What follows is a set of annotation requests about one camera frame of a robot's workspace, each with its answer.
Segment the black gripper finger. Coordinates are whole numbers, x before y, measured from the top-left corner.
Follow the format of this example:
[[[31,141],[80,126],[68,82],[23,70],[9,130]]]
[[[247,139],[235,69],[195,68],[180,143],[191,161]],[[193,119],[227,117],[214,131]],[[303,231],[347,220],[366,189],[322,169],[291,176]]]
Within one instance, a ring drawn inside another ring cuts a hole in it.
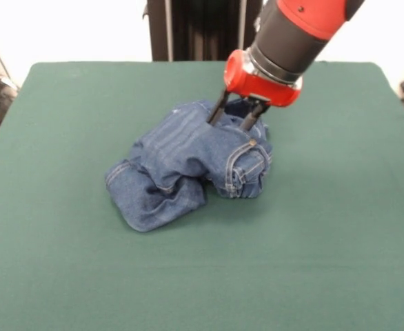
[[[224,108],[226,103],[228,102],[230,92],[224,89],[219,97],[218,101],[215,103],[210,115],[207,118],[207,123],[210,125],[215,125],[216,122],[220,119],[224,112]]]
[[[249,131],[253,125],[259,120],[260,116],[267,112],[270,108],[270,104],[256,100],[252,103],[251,108],[247,116],[242,121],[240,128],[244,131]]]

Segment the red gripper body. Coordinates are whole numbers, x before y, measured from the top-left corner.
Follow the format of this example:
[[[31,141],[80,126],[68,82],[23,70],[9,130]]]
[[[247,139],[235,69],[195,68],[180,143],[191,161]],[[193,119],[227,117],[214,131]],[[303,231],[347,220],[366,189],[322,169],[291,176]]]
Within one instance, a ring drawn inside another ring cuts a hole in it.
[[[294,83],[275,81],[259,72],[248,51],[235,50],[226,61],[223,80],[228,92],[252,97],[276,107],[288,107],[301,93],[303,77]]]

